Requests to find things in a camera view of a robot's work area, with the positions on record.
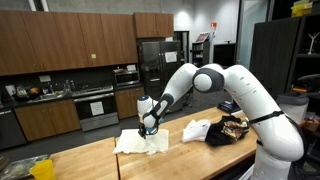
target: countertop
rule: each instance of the countertop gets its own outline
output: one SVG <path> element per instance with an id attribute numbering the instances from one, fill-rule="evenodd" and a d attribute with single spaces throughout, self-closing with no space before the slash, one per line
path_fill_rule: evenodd
<path id="1" fill-rule="evenodd" d="M 118 179 L 114 138 L 52 154 L 56 179 Z"/>
<path id="2" fill-rule="evenodd" d="M 211 108 L 160 125 L 169 130 L 168 152 L 117 154 L 120 179 L 211 179 L 254 155 L 257 135 L 252 128 L 244 139 L 232 145 L 212 147 L 199 141 L 181 142 L 182 131 L 192 119 L 216 123 L 222 115 L 227 114 Z"/>
<path id="3" fill-rule="evenodd" d="M 19 102 L 19 101 L 11 100 L 11 101 L 2 102 L 2 104 L 0 104 L 0 111 L 4 110 L 4 109 L 31 106 L 31 105 L 35 105 L 35 104 L 44 104 L 44 103 L 49 103 L 49 102 L 54 102 L 54 101 L 61 101 L 61 100 L 72 99 L 72 98 L 73 98 L 72 94 L 68 93 L 65 96 L 63 96 L 62 98 L 49 99 L 49 100 L 46 100 L 46 101 L 38 101 L 38 102 L 28 102 L 28 101 L 20 101 Z"/>
<path id="4" fill-rule="evenodd" d="M 130 89 L 130 88 L 136 88 L 136 87 L 143 87 L 143 83 L 138 83 L 138 84 L 132 84 L 132 85 L 125 85 L 125 86 L 113 86 L 114 91 L 118 90 L 125 90 L 125 89 Z M 17 107 L 24 107 L 24 106 L 31 106 L 35 104 L 44 104 L 44 103 L 49 103 L 49 102 L 54 102 L 54 101 L 61 101 L 65 99 L 72 99 L 72 94 L 68 93 L 62 98 L 57 98 L 57 99 L 50 99 L 46 101 L 38 101 L 38 102 L 28 102 L 28 101 L 15 101 L 15 100 L 10 100 L 6 102 L 2 102 L 0 104 L 0 111 L 5 110 L 5 109 L 11 109 L 11 108 L 17 108 Z"/>

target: white bin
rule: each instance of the white bin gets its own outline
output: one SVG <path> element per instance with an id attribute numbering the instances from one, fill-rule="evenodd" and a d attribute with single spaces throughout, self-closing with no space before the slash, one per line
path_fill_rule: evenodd
<path id="1" fill-rule="evenodd" d="M 301 93 L 290 92 L 278 95 L 277 103 L 292 120 L 301 124 L 308 108 L 309 98 Z"/>

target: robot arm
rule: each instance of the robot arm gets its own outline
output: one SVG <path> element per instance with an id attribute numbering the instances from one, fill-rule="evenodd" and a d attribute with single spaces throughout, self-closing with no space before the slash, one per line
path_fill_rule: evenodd
<path id="1" fill-rule="evenodd" d="M 198 69 L 192 64 L 184 64 L 172 76 L 155 106 L 146 103 L 152 100 L 138 101 L 139 134 L 142 137 L 155 134 L 167 109 L 192 86 L 202 93 L 225 89 L 246 114 L 259 137 L 255 169 L 261 172 L 256 174 L 261 174 L 259 178 L 286 178 L 284 169 L 287 170 L 290 163 L 304 153 L 302 138 L 261 83 L 241 65 L 223 69 L 217 64 L 208 64 Z"/>

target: backsplash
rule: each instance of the backsplash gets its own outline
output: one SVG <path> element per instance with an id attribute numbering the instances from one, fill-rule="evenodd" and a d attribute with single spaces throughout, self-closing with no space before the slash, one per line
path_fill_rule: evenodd
<path id="1" fill-rule="evenodd" d="M 4 95 L 4 99 L 10 96 L 7 93 L 5 86 L 7 85 L 21 85 L 23 87 L 39 87 L 44 88 L 48 86 L 47 82 L 40 82 L 39 76 L 50 75 L 51 84 L 57 90 L 63 89 L 63 83 L 68 80 L 73 80 L 75 84 L 84 83 L 88 81 L 102 81 L 111 80 L 114 84 L 113 69 L 118 66 L 94 67 L 86 69 L 75 69 L 66 71 L 42 72 L 34 74 L 12 75 L 0 77 L 0 92 Z M 126 65 L 119 65 L 119 68 L 125 68 Z"/>

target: wooden cabinet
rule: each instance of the wooden cabinet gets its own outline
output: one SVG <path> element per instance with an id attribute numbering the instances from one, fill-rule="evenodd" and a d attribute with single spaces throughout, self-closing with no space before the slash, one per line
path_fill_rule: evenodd
<path id="1" fill-rule="evenodd" d="M 38 72 L 35 51 L 21 12 L 0 11 L 0 27 L 1 62 L 7 67 L 7 72 L 1 72 L 1 75 Z"/>
<path id="2" fill-rule="evenodd" d="M 80 129 L 73 100 L 15 108 L 28 141 Z"/>
<path id="3" fill-rule="evenodd" d="M 0 63 L 1 63 L 1 66 L 0 66 L 0 76 L 2 76 L 2 75 L 8 75 L 8 74 L 9 74 L 9 71 L 8 71 L 8 69 L 7 69 L 6 63 L 4 62 L 1 54 L 0 54 Z"/>
<path id="4" fill-rule="evenodd" d="M 138 114 L 137 100 L 144 95 L 144 88 L 132 88 L 115 91 L 119 119 Z"/>
<path id="5" fill-rule="evenodd" d="M 89 66 L 77 13 L 53 13 L 69 69 Z"/>
<path id="6" fill-rule="evenodd" d="M 138 62 L 132 15 L 101 14 L 110 64 Z"/>
<path id="7" fill-rule="evenodd" d="M 286 18 L 255 25 L 249 69 L 274 99 L 286 91 L 299 24 Z"/>
<path id="8" fill-rule="evenodd" d="M 173 15 L 134 13 L 136 37 L 173 37 Z"/>
<path id="9" fill-rule="evenodd" d="M 51 12 L 21 12 L 40 71 L 68 68 L 57 25 Z"/>
<path id="10" fill-rule="evenodd" d="M 100 14 L 79 13 L 79 19 L 90 66 L 112 64 L 107 54 Z"/>

